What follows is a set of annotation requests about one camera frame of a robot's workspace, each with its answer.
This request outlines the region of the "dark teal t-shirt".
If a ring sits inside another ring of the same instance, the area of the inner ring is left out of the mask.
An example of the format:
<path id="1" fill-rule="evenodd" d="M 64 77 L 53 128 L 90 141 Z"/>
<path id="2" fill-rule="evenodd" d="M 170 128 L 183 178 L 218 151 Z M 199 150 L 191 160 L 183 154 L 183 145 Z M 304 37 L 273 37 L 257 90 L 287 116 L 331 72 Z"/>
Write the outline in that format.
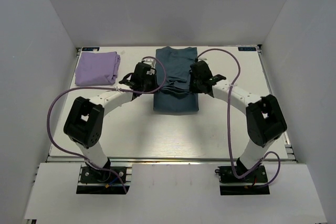
<path id="1" fill-rule="evenodd" d="M 153 110 L 160 113 L 189 114 L 199 111 L 198 94 L 190 91 L 190 66 L 197 57 L 196 47 L 156 50 L 158 84 L 162 88 L 154 94 Z"/>

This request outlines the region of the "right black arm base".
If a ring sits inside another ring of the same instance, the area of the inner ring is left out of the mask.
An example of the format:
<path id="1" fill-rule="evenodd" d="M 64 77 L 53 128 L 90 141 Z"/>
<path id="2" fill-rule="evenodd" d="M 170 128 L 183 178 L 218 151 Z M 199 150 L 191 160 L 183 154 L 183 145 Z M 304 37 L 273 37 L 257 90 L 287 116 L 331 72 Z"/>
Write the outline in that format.
<path id="1" fill-rule="evenodd" d="M 238 179 L 234 176 L 231 166 L 219 166 L 215 169 L 219 178 L 221 196 L 248 196 L 269 195 L 268 177 L 264 166 L 260 166 L 245 178 Z"/>

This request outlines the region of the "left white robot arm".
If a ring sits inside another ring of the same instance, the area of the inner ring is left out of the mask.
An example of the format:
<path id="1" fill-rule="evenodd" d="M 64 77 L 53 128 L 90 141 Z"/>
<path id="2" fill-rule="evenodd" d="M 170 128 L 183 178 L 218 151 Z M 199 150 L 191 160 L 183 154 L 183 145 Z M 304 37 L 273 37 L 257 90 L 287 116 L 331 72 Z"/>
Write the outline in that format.
<path id="1" fill-rule="evenodd" d="M 143 59 L 136 64 L 132 73 L 119 81 L 114 90 L 90 99 L 77 97 L 70 109 L 64 133 L 80 148 L 93 176 L 101 182 L 110 178 L 110 161 L 99 143 L 104 117 L 112 110 L 129 103 L 143 92 L 157 89 L 155 60 Z"/>

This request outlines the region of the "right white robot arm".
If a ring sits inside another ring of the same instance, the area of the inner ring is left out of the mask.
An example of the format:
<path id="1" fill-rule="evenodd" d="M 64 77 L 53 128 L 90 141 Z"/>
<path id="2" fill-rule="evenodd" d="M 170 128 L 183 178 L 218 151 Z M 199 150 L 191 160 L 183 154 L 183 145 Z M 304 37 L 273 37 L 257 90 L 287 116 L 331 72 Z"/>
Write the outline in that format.
<path id="1" fill-rule="evenodd" d="M 227 102 L 227 133 L 230 158 L 230 109 L 234 107 L 246 116 L 248 144 L 236 161 L 235 177 L 247 182 L 256 175 L 256 168 L 266 157 L 273 142 L 287 130 L 287 123 L 277 98 L 260 96 L 230 83 L 221 74 L 213 75 L 208 64 L 201 60 L 191 65 L 190 91 L 203 93 Z"/>

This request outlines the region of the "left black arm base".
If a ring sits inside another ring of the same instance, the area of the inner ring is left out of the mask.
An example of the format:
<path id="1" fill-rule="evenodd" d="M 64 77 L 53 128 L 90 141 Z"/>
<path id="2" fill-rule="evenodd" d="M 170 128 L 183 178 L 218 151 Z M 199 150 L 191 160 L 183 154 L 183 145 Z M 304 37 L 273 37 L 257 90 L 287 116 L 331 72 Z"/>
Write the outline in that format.
<path id="1" fill-rule="evenodd" d="M 77 195 L 125 195 L 131 183 L 131 168 L 125 166 L 110 167 L 124 183 L 124 190 L 119 178 L 111 172 L 95 171 L 89 166 L 82 166 L 76 189 Z"/>

